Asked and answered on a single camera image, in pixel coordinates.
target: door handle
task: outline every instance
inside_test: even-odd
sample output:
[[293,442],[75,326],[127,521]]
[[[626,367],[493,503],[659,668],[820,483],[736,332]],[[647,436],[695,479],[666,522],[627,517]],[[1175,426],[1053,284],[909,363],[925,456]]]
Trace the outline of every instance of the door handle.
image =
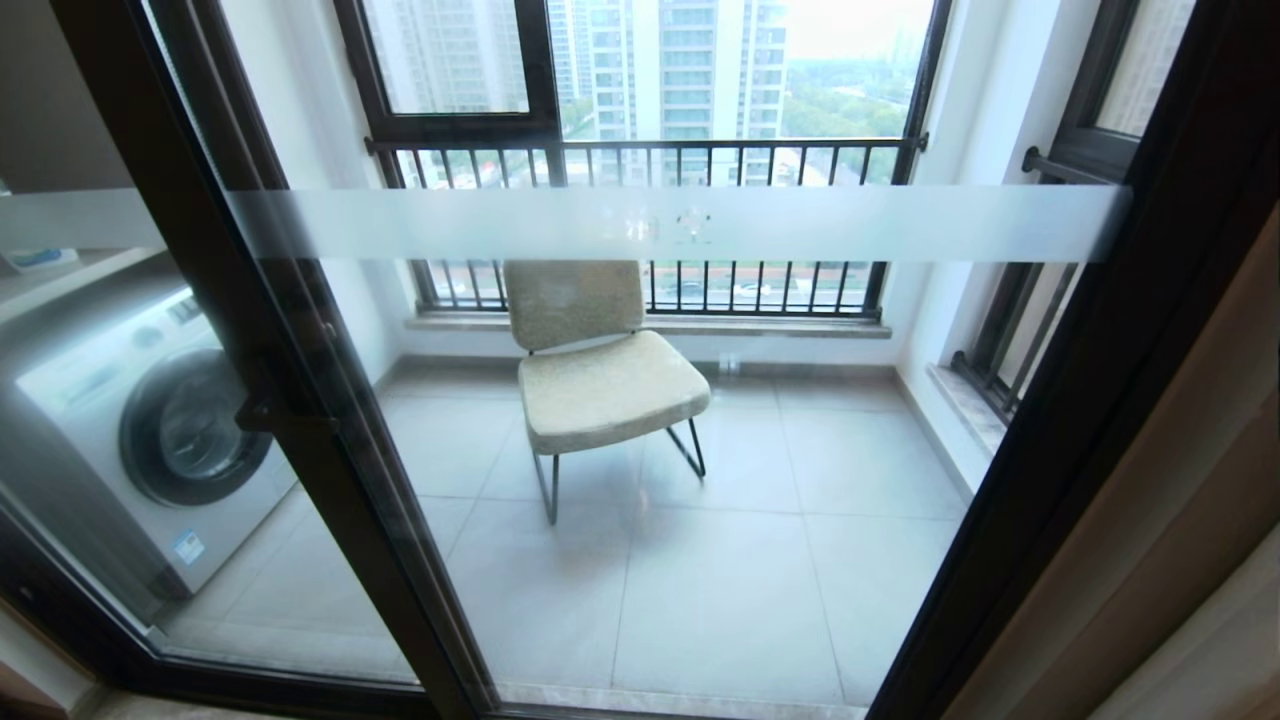
[[337,418],[324,416],[297,416],[276,410],[270,393],[255,393],[236,411],[236,424],[246,433],[271,433],[303,432],[335,434],[338,432]]

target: baseboard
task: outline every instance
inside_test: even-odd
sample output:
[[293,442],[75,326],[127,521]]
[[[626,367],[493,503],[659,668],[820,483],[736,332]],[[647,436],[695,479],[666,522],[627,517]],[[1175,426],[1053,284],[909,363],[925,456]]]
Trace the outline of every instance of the baseboard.
[[942,462],[942,469],[946,470],[947,478],[951,479],[951,484],[955,486],[956,492],[959,492],[960,497],[965,501],[965,507],[968,507],[969,503],[973,502],[973,488],[970,488],[969,483],[964,480],[964,474],[960,473],[960,466],[956,465],[947,447],[942,445],[942,438],[938,437],[937,430],[933,429],[933,424],[924,416],[924,410],[920,409],[919,402],[915,401],[915,396],[911,395],[911,388],[906,387],[906,383],[902,382],[902,375],[895,372],[893,382],[897,384],[897,391],[902,395],[902,398],[906,400],[906,406],[911,409],[911,415],[915,416],[915,423],[924,430],[924,438],[929,441],[929,446],[933,447],[933,454],[937,455],[938,460]]
[[[522,357],[492,356],[471,357],[463,355],[402,355],[392,369],[374,386],[381,389],[397,372],[407,368],[466,368],[472,370],[512,370]],[[820,379],[890,379],[896,375],[892,365],[824,365],[814,363],[742,363],[736,368],[726,368],[718,363],[694,361],[707,377],[751,377],[751,378],[820,378]]]

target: frosted glass strip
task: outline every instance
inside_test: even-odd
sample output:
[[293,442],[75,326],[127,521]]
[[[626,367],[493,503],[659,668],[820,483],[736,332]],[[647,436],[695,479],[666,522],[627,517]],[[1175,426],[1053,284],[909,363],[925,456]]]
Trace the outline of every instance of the frosted glass strip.
[[[1082,263],[1105,259],[1111,186],[307,190],[228,195],[260,258]],[[294,228],[285,234],[280,228]],[[0,249],[159,247],[136,190],[0,197]]]

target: chair seat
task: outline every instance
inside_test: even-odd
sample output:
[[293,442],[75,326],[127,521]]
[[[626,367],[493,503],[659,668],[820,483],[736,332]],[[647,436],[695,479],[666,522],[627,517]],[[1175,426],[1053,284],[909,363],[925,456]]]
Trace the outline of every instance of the chair seat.
[[529,443],[539,455],[603,447],[692,418],[710,402],[707,378],[658,333],[520,364]]

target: chair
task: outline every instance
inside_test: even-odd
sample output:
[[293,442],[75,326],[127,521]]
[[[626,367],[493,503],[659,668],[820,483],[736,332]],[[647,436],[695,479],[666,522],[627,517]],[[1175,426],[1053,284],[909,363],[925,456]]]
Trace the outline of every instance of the chair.
[[[710,387],[658,333],[645,331],[636,261],[508,260],[503,264],[511,333],[529,351],[520,363],[529,446],[547,519],[556,524],[559,456],[666,429],[701,483],[707,475],[694,416]],[[579,341],[623,334],[582,350],[535,355]],[[672,430],[684,420],[698,460]],[[552,457],[552,488],[539,455]]]

